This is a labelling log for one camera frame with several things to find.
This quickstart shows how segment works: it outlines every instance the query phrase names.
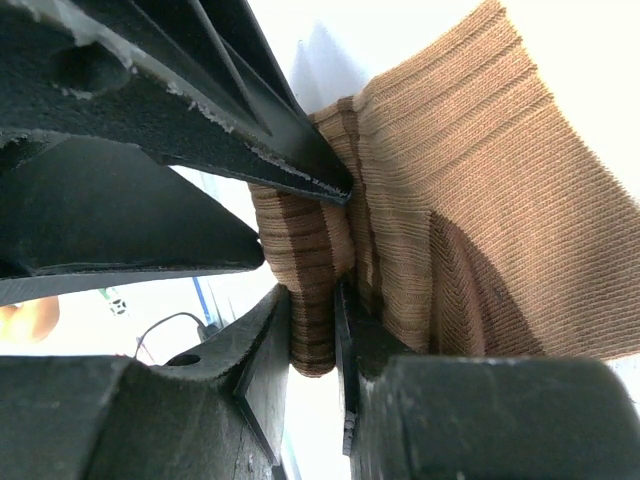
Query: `black plastic part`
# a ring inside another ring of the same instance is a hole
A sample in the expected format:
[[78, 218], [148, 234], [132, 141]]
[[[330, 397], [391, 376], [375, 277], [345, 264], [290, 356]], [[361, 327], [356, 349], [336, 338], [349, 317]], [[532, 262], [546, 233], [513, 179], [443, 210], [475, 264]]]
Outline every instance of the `black plastic part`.
[[393, 355], [411, 355], [413, 351], [363, 308], [348, 281], [338, 284], [334, 299], [336, 366], [344, 421], [342, 453], [348, 456], [360, 408], [359, 379], [375, 380]]
[[605, 365], [391, 356], [380, 347], [390, 334], [379, 325], [374, 340], [356, 297], [344, 286], [336, 297], [354, 480], [640, 478], [640, 422]]
[[273, 480], [287, 480], [287, 474], [282, 465], [275, 465], [271, 470]]
[[[122, 357], [0, 358], [2, 479], [270, 478], [272, 462], [233, 391], [256, 355], [282, 356], [272, 349], [286, 343], [269, 339], [282, 335], [288, 302], [276, 288], [173, 366], [150, 369]], [[263, 389], [284, 387], [281, 367], [254, 370], [249, 383], [274, 414], [266, 435], [273, 440], [282, 435], [284, 395]]]
[[201, 342], [204, 342], [206, 340], [209, 340], [220, 330], [221, 330], [220, 327], [215, 323], [210, 323], [209, 325], [206, 325], [204, 328], [198, 325], [198, 338], [200, 338]]
[[264, 261], [251, 228], [138, 148], [44, 134], [5, 141], [0, 305]]
[[280, 302], [269, 333], [249, 360], [234, 391], [240, 410], [272, 464], [280, 463], [284, 405], [289, 374], [290, 305]]
[[100, 137], [346, 202], [348, 170], [292, 106], [248, 12], [237, 0], [0, 0], [0, 131]]

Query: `brown stripe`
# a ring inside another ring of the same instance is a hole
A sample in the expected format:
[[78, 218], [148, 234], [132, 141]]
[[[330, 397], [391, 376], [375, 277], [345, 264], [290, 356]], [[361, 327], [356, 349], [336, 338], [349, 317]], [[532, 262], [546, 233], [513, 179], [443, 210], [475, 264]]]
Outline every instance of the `brown stripe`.
[[320, 206], [331, 242], [333, 278], [337, 281], [345, 272], [352, 270], [355, 264], [356, 254], [347, 221], [347, 211], [337, 205], [322, 203]]
[[[282, 192], [278, 192], [277, 199], [293, 246], [292, 261], [297, 284], [302, 287], [292, 297], [296, 305], [292, 319], [291, 360], [302, 373], [319, 376], [331, 370], [335, 361], [332, 315], [325, 315], [323, 310], [326, 307], [320, 311], [315, 308], [318, 303], [330, 303], [333, 290], [332, 250], [327, 224], [319, 202]], [[309, 227], [313, 227], [313, 250], [296, 248], [297, 237], [301, 232], [308, 232]]]
[[338, 109], [342, 113], [342, 125], [345, 132], [349, 136], [349, 145], [351, 153], [355, 158], [356, 173], [358, 180], [362, 184], [362, 192], [364, 196], [365, 217], [367, 222], [367, 230], [369, 233], [369, 242], [371, 243], [371, 303], [369, 308], [374, 315], [381, 315], [383, 308], [382, 299], [382, 277], [380, 275], [380, 255], [376, 246], [376, 236], [371, 226], [371, 209], [367, 201], [367, 185], [362, 177], [362, 159], [360, 158], [359, 142], [360, 132], [358, 129], [358, 116], [353, 110], [353, 97], [343, 98], [338, 101]]

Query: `screw hole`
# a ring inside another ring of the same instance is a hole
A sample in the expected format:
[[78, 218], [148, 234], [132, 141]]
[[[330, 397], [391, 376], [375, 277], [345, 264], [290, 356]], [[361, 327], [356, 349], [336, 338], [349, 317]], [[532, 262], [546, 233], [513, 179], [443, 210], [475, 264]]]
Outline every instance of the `screw hole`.
[[27, 275], [29, 272], [16, 263], [0, 259], [0, 278], [25, 277]]
[[49, 59], [49, 77], [65, 93], [89, 98], [122, 88], [130, 72], [99, 43], [62, 50]]
[[44, 142], [23, 137], [11, 138], [0, 133], [0, 177], [29, 163], [46, 146]]
[[195, 365], [200, 361], [199, 355], [193, 355], [191, 353], [184, 353], [182, 355], [178, 355], [177, 357], [173, 357], [171, 360], [167, 362], [167, 366], [169, 367], [186, 367], [188, 365]]

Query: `tan knit sock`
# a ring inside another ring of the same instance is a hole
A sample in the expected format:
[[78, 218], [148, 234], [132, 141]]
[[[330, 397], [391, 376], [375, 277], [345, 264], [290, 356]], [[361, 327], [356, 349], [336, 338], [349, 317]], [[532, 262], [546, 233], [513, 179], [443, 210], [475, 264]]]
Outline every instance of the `tan knit sock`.
[[332, 307], [319, 302], [351, 263], [349, 237], [363, 302], [418, 351], [640, 350], [638, 209], [565, 121], [499, 2], [314, 121], [355, 177], [348, 222], [281, 194], [276, 213], [253, 190], [267, 259], [297, 293], [303, 373], [332, 365]]

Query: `black cable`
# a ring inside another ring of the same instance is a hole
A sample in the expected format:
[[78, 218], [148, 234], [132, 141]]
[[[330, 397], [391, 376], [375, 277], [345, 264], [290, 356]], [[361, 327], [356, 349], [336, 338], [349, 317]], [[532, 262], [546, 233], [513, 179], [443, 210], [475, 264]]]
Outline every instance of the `black cable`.
[[179, 317], [180, 315], [185, 315], [187, 317], [192, 318], [200, 327], [202, 327], [203, 329], [206, 328], [204, 323], [202, 322], [202, 320], [200, 320], [198, 317], [196, 317], [195, 315], [188, 313], [188, 312], [178, 312], [178, 313], [174, 313], [173, 315], [170, 315], [166, 318], [163, 318], [162, 320], [157, 321], [156, 323], [154, 323], [153, 325], [151, 325], [149, 328], [147, 328], [145, 330], [145, 332], [142, 334], [142, 336], [138, 339], [138, 344], [136, 345], [136, 351], [133, 354], [133, 358], [137, 359], [138, 358], [138, 352], [140, 351], [140, 347], [142, 346], [142, 342], [144, 342], [144, 337], [147, 336], [147, 334], [153, 330], [154, 328], [156, 328], [158, 325], [162, 325], [164, 322], [171, 320], [172, 318], [176, 318]]

